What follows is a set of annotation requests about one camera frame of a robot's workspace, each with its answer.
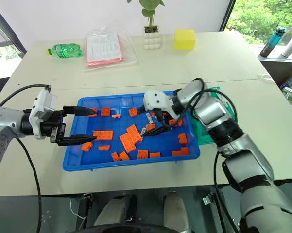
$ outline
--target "white cable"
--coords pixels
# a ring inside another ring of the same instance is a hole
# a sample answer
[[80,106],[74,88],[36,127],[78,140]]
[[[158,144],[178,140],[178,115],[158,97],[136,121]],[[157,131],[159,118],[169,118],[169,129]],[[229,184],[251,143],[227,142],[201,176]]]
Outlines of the white cable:
[[77,213],[75,213],[75,212],[72,210],[72,207],[71,207],[71,200],[72,200],[72,199],[70,198],[70,210],[71,210],[72,214],[78,216],[80,219],[85,220],[87,216],[85,216],[85,217],[81,217],[80,215],[78,215]]

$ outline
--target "yellow sponge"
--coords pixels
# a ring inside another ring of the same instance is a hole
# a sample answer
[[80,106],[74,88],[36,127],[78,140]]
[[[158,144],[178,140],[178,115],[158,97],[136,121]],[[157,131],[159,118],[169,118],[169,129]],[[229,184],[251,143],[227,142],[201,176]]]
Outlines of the yellow sponge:
[[175,31],[174,49],[176,50],[192,50],[195,44],[194,30],[177,29]]

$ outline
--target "plastic bag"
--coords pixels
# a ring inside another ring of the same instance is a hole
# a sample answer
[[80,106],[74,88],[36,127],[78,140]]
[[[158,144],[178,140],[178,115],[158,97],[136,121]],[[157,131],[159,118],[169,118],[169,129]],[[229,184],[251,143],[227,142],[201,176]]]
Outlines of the plastic bag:
[[137,57],[124,32],[103,27],[93,30],[86,38],[86,67],[83,71],[134,63],[137,63]]

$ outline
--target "bottle label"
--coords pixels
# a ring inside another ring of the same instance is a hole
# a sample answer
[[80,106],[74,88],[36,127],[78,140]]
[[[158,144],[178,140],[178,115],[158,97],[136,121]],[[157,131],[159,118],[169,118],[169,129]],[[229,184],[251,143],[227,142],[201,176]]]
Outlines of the bottle label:
[[59,58],[66,58],[61,45],[55,45],[55,52]]

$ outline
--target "green leaf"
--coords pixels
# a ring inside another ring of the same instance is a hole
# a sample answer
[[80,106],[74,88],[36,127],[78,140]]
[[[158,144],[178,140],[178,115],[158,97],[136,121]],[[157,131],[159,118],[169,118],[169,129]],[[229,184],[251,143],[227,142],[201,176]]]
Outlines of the green leaf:
[[147,9],[142,9],[141,12],[142,12],[142,15],[143,16],[145,16],[145,17],[151,17],[151,16],[154,15],[155,10],[148,11]]
[[140,5],[148,11],[155,10],[160,0],[139,0]]

